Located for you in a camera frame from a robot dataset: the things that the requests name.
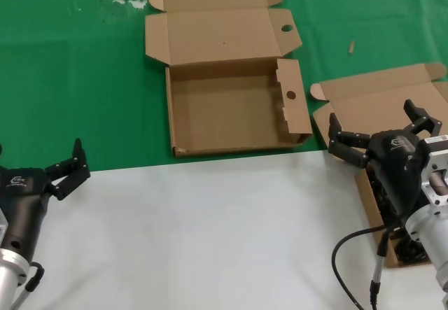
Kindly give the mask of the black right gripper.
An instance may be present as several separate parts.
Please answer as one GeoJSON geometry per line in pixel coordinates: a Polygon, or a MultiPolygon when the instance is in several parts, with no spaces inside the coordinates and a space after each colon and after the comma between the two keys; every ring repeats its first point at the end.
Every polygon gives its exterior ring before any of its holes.
{"type": "Polygon", "coordinates": [[[438,136],[442,123],[431,117],[411,99],[404,103],[404,111],[411,123],[404,128],[375,133],[371,136],[346,132],[335,113],[329,117],[328,152],[356,167],[368,162],[398,216],[410,216],[421,195],[421,170],[414,160],[419,137],[427,131],[438,136]]]}

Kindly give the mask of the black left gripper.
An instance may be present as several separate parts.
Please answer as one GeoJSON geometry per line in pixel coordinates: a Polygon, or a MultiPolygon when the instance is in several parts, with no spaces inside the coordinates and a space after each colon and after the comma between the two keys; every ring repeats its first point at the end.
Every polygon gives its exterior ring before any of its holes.
{"type": "Polygon", "coordinates": [[[64,200],[90,177],[82,142],[77,138],[71,158],[44,170],[1,168],[1,211],[8,222],[1,248],[22,257],[36,250],[50,194],[64,200]]]}

